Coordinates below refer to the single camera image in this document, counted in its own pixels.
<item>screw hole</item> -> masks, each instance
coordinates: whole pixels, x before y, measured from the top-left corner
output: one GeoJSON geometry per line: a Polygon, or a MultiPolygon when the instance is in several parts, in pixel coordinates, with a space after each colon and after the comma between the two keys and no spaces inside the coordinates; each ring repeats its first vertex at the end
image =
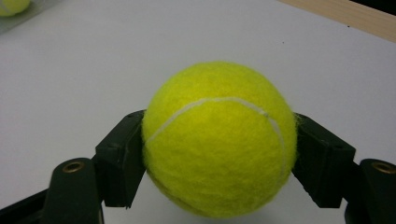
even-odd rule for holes
{"type": "Polygon", "coordinates": [[[81,170],[84,167],[84,162],[82,161],[72,161],[69,162],[64,168],[62,169],[65,173],[74,173],[81,170]]]}
{"type": "Polygon", "coordinates": [[[372,163],[373,167],[382,173],[388,174],[388,175],[396,175],[396,167],[389,165],[384,162],[380,161],[375,161],[372,163]]]}

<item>tennis ball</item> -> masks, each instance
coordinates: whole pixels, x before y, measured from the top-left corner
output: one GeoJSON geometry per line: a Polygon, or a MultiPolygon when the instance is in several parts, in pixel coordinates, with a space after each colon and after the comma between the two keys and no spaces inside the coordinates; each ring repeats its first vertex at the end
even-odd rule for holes
{"type": "Polygon", "coordinates": [[[171,77],[142,124],[148,174],[194,214],[236,217],[270,202],[296,158],[296,124],[276,88],[236,63],[198,63],[171,77]]]}
{"type": "Polygon", "coordinates": [[[30,0],[0,0],[0,17],[14,16],[29,7],[30,0]]]}

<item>wooden edge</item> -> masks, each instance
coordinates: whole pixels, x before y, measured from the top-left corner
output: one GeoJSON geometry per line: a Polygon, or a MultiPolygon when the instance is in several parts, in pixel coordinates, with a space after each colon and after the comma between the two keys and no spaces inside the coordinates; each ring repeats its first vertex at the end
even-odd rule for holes
{"type": "Polygon", "coordinates": [[[278,0],[396,43],[396,16],[348,0],[278,0]]]}

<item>partially visible tennis ball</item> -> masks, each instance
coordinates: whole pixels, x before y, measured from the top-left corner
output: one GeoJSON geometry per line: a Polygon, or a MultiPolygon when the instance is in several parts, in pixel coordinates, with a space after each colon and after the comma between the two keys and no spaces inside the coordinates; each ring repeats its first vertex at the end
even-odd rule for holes
{"type": "Polygon", "coordinates": [[[296,159],[289,106],[265,77],[236,63],[198,63],[171,77],[148,106],[143,138],[153,182],[206,217],[270,202],[296,159]]]}
{"type": "Polygon", "coordinates": [[[0,0],[0,17],[14,16],[29,7],[30,0],[0,0]]]}

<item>white surface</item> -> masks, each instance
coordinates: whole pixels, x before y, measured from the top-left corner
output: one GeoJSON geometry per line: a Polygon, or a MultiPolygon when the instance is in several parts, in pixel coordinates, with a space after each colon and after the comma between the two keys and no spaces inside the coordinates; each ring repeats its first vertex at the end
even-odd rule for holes
{"type": "MultiPolygon", "coordinates": [[[[365,158],[396,162],[396,44],[277,1],[69,0],[0,35],[0,207],[42,189],[59,163],[146,108],[171,75],[227,60],[264,73],[293,110],[365,158]]],[[[292,176],[272,203],[213,220],[170,203],[145,176],[107,223],[345,223],[292,176]]]]}

